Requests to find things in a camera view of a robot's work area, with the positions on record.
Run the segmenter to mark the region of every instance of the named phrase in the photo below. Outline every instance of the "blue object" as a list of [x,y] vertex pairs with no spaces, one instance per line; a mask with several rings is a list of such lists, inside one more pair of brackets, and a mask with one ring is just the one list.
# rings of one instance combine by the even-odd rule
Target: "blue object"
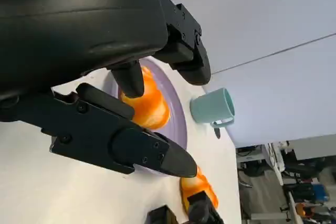
[[209,123],[213,128],[228,126],[235,119],[235,108],[225,88],[190,101],[190,111],[196,123]]
[[313,190],[315,193],[315,200],[318,202],[326,202],[329,201],[329,195],[325,191],[325,188],[323,185],[317,184],[313,185]]

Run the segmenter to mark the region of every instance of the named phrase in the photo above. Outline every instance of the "white wall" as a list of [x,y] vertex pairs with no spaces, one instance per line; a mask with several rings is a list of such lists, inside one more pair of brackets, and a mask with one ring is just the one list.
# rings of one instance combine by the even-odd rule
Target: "white wall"
[[212,75],[234,100],[236,146],[336,134],[336,36]]
[[336,155],[336,135],[309,137],[290,141],[297,160]]
[[334,0],[172,0],[201,24],[212,72],[336,32]]

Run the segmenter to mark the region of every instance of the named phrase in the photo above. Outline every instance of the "orange bottle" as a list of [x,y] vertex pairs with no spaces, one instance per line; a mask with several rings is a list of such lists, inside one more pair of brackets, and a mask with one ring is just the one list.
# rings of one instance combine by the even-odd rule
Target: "orange bottle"
[[144,94],[139,98],[128,98],[121,93],[121,100],[135,110],[132,121],[142,127],[156,130],[170,119],[170,109],[161,91],[157,88],[153,74],[147,67],[141,67]]

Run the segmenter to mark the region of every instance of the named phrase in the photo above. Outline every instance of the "black cable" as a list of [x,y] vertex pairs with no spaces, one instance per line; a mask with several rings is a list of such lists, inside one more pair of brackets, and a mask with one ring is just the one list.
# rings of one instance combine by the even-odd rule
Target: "black cable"
[[255,151],[255,149],[252,150],[252,151],[249,151],[249,152],[248,152],[247,154],[245,154],[245,155],[240,155],[238,152],[236,152],[236,155],[238,155],[239,157],[246,157],[246,156],[250,155],[251,152],[253,152],[253,151]]

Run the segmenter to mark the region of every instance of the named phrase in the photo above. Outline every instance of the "mug handle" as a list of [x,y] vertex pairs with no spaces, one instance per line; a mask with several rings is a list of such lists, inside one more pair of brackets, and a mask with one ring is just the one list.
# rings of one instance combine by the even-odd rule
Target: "mug handle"
[[232,120],[228,121],[228,122],[225,122],[225,123],[220,123],[220,124],[215,124],[215,122],[212,122],[210,123],[210,125],[213,127],[213,128],[222,128],[222,127],[225,127],[225,126],[228,126],[232,123],[235,122],[235,119],[232,118]]

